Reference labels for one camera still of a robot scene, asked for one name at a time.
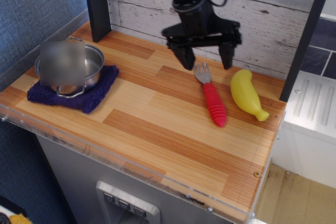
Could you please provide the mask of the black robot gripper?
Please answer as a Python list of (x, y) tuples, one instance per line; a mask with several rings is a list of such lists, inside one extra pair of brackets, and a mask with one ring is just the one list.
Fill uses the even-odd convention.
[(240, 23), (223, 19), (211, 6), (200, 12), (179, 14), (181, 22), (162, 30), (167, 46), (187, 70), (192, 70), (195, 56), (190, 47), (219, 46), (225, 70), (233, 65), (234, 47), (242, 43)]

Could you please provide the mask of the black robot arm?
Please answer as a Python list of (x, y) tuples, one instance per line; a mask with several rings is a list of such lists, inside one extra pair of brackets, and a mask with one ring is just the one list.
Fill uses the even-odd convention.
[(218, 46), (225, 69), (233, 64), (234, 49), (241, 44), (240, 23), (218, 17), (212, 0), (173, 0), (181, 22), (162, 30), (167, 46), (183, 67), (191, 70), (196, 47)]

